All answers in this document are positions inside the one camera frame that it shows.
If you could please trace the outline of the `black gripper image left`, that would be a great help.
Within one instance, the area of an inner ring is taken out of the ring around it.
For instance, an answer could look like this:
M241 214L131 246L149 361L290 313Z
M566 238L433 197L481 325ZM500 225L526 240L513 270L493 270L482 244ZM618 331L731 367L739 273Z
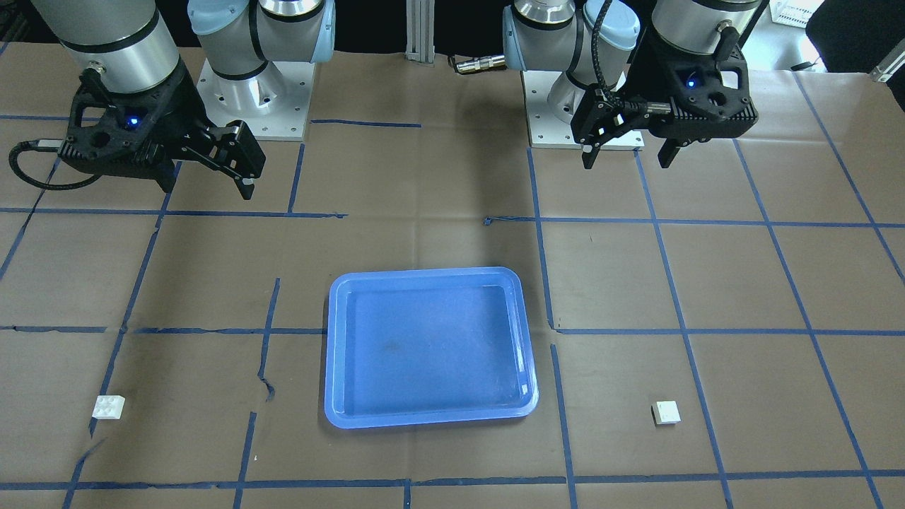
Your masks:
M210 122L187 65L138 93L113 93L101 77L96 69L81 72L62 161L93 176L154 180L169 194L177 183L175 159L191 160L226 175L244 200L252 199L267 157L242 120Z

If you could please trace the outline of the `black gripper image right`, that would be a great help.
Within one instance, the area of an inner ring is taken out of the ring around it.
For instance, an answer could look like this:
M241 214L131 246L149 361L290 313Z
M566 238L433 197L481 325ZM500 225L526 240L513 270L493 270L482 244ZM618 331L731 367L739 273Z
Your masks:
M691 141L742 136L759 121L749 89L749 68L738 46L740 33L720 25L710 54L679 49L654 31L643 49L653 58L652 76L642 93L648 103L662 103L664 112L650 114L647 130L665 139L658 151L661 168L669 168ZM602 145L639 129L648 118L644 101L617 97L607 89L586 89L574 110L570 129L583 147L585 170L591 170Z

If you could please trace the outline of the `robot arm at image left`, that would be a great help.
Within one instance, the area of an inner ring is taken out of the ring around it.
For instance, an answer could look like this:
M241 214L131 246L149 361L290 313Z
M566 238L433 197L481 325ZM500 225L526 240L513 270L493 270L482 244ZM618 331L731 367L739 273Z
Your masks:
M313 79L335 48L333 1L190 1L209 74L195 81L153 1L36 1L80 67L63 139L14 146L16 177L48 191L100 178L152 180L177 161L221 172L252 198L266 162L258 136L302 139Z

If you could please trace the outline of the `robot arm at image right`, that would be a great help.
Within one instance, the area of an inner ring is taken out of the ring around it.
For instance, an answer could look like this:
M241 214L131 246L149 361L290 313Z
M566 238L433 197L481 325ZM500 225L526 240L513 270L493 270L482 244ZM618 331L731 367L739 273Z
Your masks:
M553 71L551 101L591 168L605 143L647 130L660 167L682 148L736 139L759 120L742 33L757 1L513 1L506 65Z

